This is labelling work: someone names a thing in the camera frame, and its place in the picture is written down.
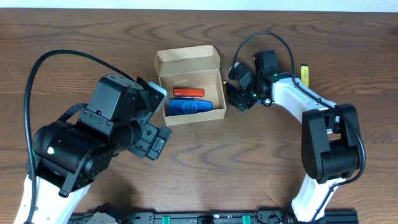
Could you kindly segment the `blue plastic eraser holder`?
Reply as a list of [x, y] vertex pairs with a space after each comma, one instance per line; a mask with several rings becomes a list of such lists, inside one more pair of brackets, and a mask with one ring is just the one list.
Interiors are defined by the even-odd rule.
[[202, 100], [181, 100], [171, 99], [169, 101], [169, 116], [179, 116], [185, 114], [196, 114], [211, 111], [213, 103]]

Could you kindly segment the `orange stapler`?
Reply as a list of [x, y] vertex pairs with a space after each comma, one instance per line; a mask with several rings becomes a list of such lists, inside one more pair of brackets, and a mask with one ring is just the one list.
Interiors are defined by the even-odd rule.
[[176, 98], [203, 98], [205, 91], [197, 88], [174, 88], [173, 95]]

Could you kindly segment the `brown cardboard box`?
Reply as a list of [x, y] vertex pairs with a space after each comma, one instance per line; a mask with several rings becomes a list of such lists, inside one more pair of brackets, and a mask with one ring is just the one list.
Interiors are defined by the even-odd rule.
[[[223, 119], [226, 113], [223, 82], [220, 74], [220, 56], [213, 45], [201, 45], [179, 49], [159, 50], [155, 54], [154, 67], [160, 86], [168, 91], [163, 106], [167, 126]], [[169, 115], [169, 100], [175, 88], [203, 89], [202, 101], [209, 101], [211, 111]]]

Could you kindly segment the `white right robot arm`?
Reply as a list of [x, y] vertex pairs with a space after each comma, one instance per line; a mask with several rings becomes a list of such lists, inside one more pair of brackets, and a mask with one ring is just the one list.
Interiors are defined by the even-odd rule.
[[325, 208], [335, 190], [354, 182], [364, 171], [366, 155], [356, 108], [325, 100], [292, 72], [283, 72], [274, 50], [254, 54], [254, 64], [252, 72], [239, 62], [233, 63], [228, 78], [239, 86], [224, 84], [229, 103], [240, 111], [257, 102], [278, 105], [302, 125], [305, 178], [289, 211], [271, 214], [279, 223], [325, 222]]

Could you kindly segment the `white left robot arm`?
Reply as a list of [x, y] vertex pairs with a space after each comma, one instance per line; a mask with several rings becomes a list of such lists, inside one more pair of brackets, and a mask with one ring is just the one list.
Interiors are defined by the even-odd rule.
[[102, 77], [88, 104], [72, 106], [33, 140], [16, 223], [66, 223], [96, 176], [129, 151], [156, 160], [171, 131], [150, 124], [168, 93], [142, 78]]

